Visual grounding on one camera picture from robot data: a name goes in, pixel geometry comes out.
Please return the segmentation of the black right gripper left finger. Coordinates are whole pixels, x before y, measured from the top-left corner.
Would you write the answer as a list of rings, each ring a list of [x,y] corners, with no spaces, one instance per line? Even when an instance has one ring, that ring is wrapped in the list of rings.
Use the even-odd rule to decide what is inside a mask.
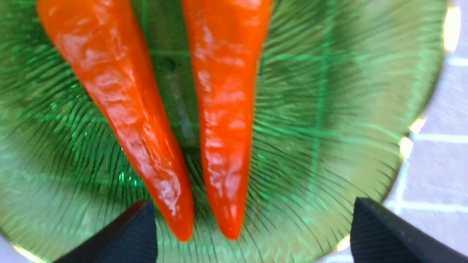
[[[56,263],[155,263],[158,245],[155,209],[138,201]]]

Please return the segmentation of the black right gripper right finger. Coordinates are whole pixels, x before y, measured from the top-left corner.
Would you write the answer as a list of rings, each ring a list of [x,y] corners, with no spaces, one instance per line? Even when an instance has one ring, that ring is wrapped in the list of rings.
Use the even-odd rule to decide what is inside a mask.
[[[466,263],[446,246],[371,198],[354,203],[350,247],[356,263]]]

